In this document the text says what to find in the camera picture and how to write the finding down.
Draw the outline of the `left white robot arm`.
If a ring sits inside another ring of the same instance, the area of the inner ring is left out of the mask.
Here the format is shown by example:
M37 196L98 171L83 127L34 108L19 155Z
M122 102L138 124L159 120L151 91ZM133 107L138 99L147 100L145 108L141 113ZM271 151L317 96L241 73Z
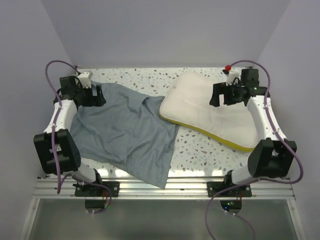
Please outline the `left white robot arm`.
M43 133L33 138L40 165L47 175L57 176L59 187L70 176L81 184L87 184L87 192L96 197L103 193L104 184L98 171L82 162L71 136L71 125L79 107L102 107L106 104L102 86L92 84L89 72L61 77L59 81L50 123Z

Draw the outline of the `grey-blue pillowcase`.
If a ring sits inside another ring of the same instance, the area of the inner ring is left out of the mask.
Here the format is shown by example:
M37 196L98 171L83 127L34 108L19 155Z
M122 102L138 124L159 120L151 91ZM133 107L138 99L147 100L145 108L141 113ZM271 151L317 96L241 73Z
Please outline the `grey-blue pillowcase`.
M164 188L179 125L160 116L164 96L149 96L103 83L106 104L79 107L70 134L83 158L108 163Z

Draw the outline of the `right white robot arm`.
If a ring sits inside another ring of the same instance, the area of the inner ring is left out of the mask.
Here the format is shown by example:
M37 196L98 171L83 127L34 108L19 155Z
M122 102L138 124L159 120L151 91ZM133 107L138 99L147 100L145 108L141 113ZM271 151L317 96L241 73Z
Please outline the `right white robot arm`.
M297 151L295 141L287 139L273 113L269 89L260 86L259 71L245 68L240 72L227 65L223 72L227 80L213 85L209 104L220 106L220 96L224 105L244 103L253 119L258 143L248 157L247 164L231 170L224 177L223 192L235 196L241 190L241 184L255 180L276 182L285 177L292 165Z

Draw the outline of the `white pillow yellow edge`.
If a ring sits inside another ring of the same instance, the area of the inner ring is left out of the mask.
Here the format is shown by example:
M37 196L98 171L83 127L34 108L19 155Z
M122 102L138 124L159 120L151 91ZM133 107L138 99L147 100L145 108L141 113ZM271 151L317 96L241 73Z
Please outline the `white pillow yellow edge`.
M209 78L185 72L165 96L159 114L165 120L196 130L229 148L251 152L258 143L258 135L244 104L219 107L209 104L213 85L225 81L225 77Z

